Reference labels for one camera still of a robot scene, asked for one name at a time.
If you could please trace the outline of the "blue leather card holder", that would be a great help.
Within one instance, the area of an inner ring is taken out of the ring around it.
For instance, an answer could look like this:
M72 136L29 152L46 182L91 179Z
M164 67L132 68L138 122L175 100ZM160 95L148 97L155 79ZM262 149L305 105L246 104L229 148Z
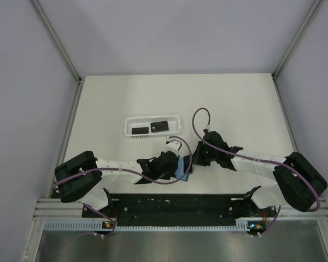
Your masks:
M184 182L187 182L189 180L190 174L193 173L193 167L191 166L189 171L187 171L190 163L190 157L185 156L185 157L179 157L178 160L178 167L175 171L175 178L181 179Z

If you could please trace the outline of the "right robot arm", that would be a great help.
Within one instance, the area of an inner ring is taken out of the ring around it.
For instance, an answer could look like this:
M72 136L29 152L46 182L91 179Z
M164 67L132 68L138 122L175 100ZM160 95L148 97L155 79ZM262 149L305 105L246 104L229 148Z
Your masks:
M196 165L216 162L225 169L274 180L273 186L255 187L251 198L244 202L244 209L251 216L257 216L264 208L286 204L301 212L315 212L320 208L320 195L328 187L317 169L299 152L280 157L229 147L215 131L205 132L193 158Z

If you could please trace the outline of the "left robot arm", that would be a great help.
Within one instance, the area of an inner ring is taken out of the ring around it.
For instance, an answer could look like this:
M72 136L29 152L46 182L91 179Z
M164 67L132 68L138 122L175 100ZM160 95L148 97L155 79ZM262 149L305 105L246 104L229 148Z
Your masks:
M61 202L79 201L105 217L113 210L107 184L161 184L161 180L175 178L178 167L179 157L172 151L134 162L98 159L92 151L85 151L55 168L54 188Z

